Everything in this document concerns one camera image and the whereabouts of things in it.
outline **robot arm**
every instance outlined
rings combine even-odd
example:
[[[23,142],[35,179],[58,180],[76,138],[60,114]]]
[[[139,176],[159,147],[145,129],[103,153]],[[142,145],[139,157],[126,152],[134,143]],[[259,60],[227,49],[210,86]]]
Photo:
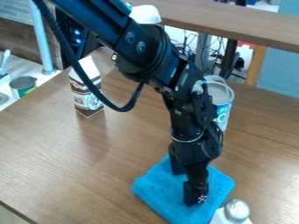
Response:
[[[44,0],[33,0],[52,27],[73,68],[100,100],[117,108],[86,77],[72,49],[45,6]],[[104,45],[113,49],[115,65],[129,79],[150,84],[170,112],[170,163],[174,174],[186,173],[184,203],[191,206],[205,201],[208,193],[206,166],[219,156],[222,131],[213,121],[216,107],[208,94],[203,74],[170,42],[158,25],[138,24],[120,0],[52,0],[71,18],[96,32]]]

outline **blue mat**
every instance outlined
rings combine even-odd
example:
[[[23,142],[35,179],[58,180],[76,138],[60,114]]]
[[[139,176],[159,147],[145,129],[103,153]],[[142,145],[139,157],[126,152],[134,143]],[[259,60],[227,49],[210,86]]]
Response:
[[[187,207],[183,202],[185,175],[172,175],[169,156],[137,178],[132,193],[138,196],[169,223],[206,224],[234,187],[234,181],[209,166],[209,193],[203,204]]]

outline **tin can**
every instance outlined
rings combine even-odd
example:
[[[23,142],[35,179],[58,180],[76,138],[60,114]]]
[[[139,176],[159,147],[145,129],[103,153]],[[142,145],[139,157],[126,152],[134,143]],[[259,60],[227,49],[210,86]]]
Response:
[[[36,88],[36,80],[36,78],[33,78],[31,76],[22,76],[16,78],[15,80],[12,80],[10,82],[12,95],[16,99],[20,99],[23,96],[27,95]]]
[[[225,131],[233,106],[234,92],[225,80],[217,75],[207,75],[205,79],[212,102],[217,106],[217,118],[214,121]]]

